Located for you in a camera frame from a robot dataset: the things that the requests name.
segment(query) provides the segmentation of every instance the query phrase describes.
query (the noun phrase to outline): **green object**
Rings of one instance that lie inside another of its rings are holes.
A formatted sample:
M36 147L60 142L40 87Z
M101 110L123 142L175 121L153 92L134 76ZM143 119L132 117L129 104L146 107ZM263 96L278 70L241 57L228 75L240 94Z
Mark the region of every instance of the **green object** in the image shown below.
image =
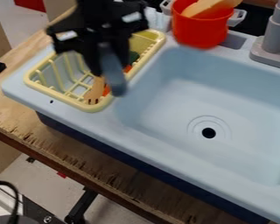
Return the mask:
M135 61L140 58L140 54L137 52L129 52L129 65L132 66Z

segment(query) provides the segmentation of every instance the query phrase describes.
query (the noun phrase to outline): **light blue sink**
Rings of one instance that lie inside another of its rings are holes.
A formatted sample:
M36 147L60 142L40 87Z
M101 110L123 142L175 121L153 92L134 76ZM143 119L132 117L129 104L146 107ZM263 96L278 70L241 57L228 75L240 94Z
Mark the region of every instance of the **light blue sink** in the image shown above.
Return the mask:
M255 37L200 52L165 46L129 93L86 113L23 83L47 47L3 84L9 97L119 151L280 223L280 69L252 61Z
M280 76L185 47L162 52L115 112L134 130L280 185Z

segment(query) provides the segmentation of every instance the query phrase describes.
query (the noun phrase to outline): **orange cup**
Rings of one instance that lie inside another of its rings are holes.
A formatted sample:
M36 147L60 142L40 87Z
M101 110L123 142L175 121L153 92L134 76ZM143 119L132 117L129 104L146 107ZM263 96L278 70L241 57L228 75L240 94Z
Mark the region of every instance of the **orange cup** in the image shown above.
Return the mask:
M209 18L184 17L182 11L197 0L176 0L172 5L172 29L176 40L187 46L207 49L223 42L228 35L228 19L234 9L220 11Z

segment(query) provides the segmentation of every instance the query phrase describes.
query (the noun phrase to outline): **cable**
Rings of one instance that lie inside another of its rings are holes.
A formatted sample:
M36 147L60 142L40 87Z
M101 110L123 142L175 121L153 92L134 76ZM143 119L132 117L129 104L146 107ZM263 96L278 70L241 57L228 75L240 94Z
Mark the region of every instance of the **cable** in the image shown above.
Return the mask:
M12 185L9 182L6 181L0 181L0 186L8 186L15 194L15 205L13 207L13 211L10 215L10 218L7 222L7 224L17 224L18 223L18 206L19 206L19 193L18 193L18 189Z

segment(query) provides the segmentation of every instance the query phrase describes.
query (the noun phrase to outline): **yellow dish rack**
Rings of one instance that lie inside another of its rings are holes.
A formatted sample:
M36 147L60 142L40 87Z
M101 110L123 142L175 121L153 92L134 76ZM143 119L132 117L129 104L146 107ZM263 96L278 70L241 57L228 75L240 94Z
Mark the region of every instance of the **yellow dish rack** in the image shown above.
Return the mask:
M130 39L130 50L137 52L140 58L126 73L129 81L147 60L164 44L165 35L160 31L147 30L135 33ZM93 75L76 52L57 55L53 52L41 60L24 76L24 83L43 94L67 103L85 112L98 112L107 107L112 94L102 96L95 105L88 105L83 95L92 87Z

